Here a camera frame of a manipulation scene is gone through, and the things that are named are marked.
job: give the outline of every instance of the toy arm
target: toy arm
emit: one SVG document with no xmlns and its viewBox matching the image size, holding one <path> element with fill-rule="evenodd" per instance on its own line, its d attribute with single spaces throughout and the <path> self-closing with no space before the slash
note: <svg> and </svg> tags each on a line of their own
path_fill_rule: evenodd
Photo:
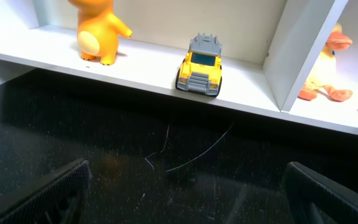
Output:
<svg viewBox="0 0 358 224">
<path fill-rule="evenodd" d="M 109 23 L 123 37 L 130 38 L 132 36 L 132 31 L 114 14 L 109 15 Z"/>
</svg>

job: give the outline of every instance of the orange duck beak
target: orange duck beak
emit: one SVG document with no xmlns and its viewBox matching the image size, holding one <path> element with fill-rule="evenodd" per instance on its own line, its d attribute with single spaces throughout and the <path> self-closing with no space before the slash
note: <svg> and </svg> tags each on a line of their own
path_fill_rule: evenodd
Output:
<svg viewBox="0 0 358 224">
<path fill-rule="evenodd" d="M 333 32 L 327 40 L 327 46 L 333 50 L 346 50 L 353 44 L 353 41 L 341 32 Z"/>
</svg>

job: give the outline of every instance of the car windshield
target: car windshield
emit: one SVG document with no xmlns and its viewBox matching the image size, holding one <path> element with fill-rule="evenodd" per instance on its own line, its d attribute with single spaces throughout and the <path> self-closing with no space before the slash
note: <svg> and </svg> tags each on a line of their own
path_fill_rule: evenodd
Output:
<svg viewBox="0 0 358 224">
<path fill-rule="evenodd" d="M 202 64 L 202 65 L 214 66 L 215 59 L 216 59 L 215 56 L 193 53 L 193 56 L 191 57 L 191 62 L 197 63 L 197 64 Z"/>
</svg>

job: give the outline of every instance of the toy truck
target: toy truck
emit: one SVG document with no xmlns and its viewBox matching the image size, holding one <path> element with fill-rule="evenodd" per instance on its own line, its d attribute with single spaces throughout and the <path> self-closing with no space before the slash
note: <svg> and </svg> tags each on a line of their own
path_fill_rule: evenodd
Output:
<svg viewBox="0 0 358 224">
<path fill-rule="evenodd" d="M 222 45 L 218 37 L 198 34 L 178 71 L 176 88 L 217 97 L 222 85 Z"/>
</svg>

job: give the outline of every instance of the plush duck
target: plush duck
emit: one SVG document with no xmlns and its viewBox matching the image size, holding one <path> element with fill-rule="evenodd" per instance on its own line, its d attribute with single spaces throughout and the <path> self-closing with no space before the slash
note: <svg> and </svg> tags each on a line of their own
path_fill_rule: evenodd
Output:
<svg viewBox="0 0 358 224">
<path fill-rule="evenodd" d="M 351 44 L 352 40 L 342 34 L 342 26 L 336 24 L 311 69 L 306 83 L 298 95 L 299 98 L 313 100 L 318 95 L 316 90 L 320 88 L 324 88 L 333 100 L 340 102 L 348 100 L 353 95 L 351 90 L 337 90 L 333 86 L 336 76 L 335 50 L 345 50 Z"/>
<path fill-rule="evenodd" d="M 112 65 L 116 61 L 118 34 L 125 38 L 132 31 L 112 12 L 113 0 L 68 0 L 78 11 L 78 45 L 81 58 Z"/>
</svg>

